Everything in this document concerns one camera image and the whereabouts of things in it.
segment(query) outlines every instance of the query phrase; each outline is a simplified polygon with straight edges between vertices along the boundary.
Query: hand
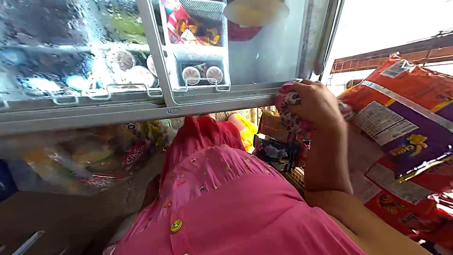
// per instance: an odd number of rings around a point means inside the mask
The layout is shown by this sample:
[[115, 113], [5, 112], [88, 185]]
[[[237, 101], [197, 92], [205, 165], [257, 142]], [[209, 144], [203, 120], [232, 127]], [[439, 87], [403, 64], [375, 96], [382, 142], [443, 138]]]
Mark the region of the hand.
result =
[[344, 118], [335, 96], [320, 82], [303, 80], [288, 88], [300, 94], [301, 103], [288, 105], [288, 111], [312, 122], [317, 129], [344, 126]]

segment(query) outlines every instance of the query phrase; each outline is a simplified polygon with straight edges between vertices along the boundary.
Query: pink dress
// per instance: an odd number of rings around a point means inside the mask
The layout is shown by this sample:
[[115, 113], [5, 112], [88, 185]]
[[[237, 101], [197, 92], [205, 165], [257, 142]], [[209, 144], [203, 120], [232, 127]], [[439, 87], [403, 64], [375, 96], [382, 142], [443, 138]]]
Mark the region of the pink dress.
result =
[[114, 255], [365, 254], [274, 168], [248, 154], [234, 128], [208, 116], [185, 119], [158, 199]]

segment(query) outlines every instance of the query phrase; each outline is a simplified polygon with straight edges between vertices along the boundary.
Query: plastic bag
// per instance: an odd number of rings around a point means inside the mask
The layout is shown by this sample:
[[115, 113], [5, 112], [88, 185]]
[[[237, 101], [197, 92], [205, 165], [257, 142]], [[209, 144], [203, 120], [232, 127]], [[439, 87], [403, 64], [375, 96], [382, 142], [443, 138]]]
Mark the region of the plastic bag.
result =
[[74, 131], [77, 136], [25, 152], [11, 174], [23, 191], [92, 195], [130, 178], [164, 140], [151, 122], [126, 123]]

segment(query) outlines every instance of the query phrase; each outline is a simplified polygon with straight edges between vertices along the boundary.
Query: nutrition label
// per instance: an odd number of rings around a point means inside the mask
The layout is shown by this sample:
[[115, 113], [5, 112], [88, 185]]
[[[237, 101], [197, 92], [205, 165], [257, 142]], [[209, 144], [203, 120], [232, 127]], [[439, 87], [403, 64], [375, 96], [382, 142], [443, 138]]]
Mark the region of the nutrition label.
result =
[[359, 111], [353, 123], [381, 146], [418, 128], [376, 101]]

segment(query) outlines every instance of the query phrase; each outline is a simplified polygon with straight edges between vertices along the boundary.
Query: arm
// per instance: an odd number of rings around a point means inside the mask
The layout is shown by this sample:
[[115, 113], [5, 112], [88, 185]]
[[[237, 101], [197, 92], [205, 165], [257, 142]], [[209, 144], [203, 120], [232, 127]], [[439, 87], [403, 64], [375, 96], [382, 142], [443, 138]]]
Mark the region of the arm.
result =
[[346, 123], [318, 128], [307, 158], [305, 167], [307, 191], [335, 190], [352, 195], [347, 168]]
[[288, 110], [316, 127], [305, 168], [305, 201], [328, 213], [364, 252], [377, 254], [428, 255], [427, 250], [374, 215], [351, 196], [347, 167], [347, 126], [336, 98], [319, 82], [296, 83], [300, 105]]
[[316, 133], [307, 155], [305, 190], [336, 190], [352, 195], [347, 168], [347, 125], [335, 96], [321, 83], [303, 80], [291, 90], [299, 92], [301, 104], [288, 110], [311, 121]]

